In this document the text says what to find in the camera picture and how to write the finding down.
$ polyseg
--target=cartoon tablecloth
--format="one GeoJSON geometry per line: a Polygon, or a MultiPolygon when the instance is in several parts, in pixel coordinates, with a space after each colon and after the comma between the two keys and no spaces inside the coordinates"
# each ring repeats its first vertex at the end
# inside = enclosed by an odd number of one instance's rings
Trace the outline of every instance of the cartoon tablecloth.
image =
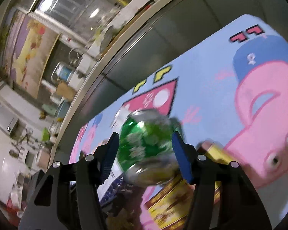
{"type": "MultiPolygon", "coordinates": [[[[288,43],[259,18],[243,15],[121,96],[85,125],[70,162],[112,134],[122,107],[176,117],[185,141],[221,143],[242,164],[275,227],[288,212],[288,43]]],[[[155,229],[143,203],[144,229],[155,229]]]]}

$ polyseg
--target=green object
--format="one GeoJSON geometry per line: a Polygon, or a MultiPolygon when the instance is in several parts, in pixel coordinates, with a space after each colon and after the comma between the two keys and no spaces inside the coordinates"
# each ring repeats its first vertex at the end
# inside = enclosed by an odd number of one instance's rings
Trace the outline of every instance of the green object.
{"type": "Polygon", "coordinates": [[[50,135],[48,133],[48,129],[44,128],[42,131],[42,142],[48,141],[50,139],[50,135]]]}
{"type": "Polygon", "coordinates": [[[123,171],[147,158],[173,153],[175,130],[177,125],[156,110],[131,113],[122,125],[117,154],[123,171]]]}

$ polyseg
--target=pink cartoon hand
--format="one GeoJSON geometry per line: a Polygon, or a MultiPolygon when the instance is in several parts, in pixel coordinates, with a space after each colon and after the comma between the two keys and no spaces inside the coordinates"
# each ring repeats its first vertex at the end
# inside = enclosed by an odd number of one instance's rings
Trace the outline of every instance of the pink cartoon hand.
{"type": "Polygon", "coordinates": [[[185,116],[183,118],[183,120],[181,121],[181,124],[186,124],[186,123],[190,123],[190,124],[197,124],[202,120],[202,116],[198,116],[198,112],[200,111],[200,107],[193,107],[190,106],[186,113],[185,116]]]}

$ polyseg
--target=blue cap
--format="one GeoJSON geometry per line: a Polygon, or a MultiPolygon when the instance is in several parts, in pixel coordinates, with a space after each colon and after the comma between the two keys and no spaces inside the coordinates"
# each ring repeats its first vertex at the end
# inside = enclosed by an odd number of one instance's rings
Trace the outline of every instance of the blue cap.
{"type": "Polygon", "coordinates": [[[278,60],[288,63],[288,43],[280,36],[267,35],[248,40],[242,45],[233,58],[233,65],[241,82],[253,68],[278,60]]]}

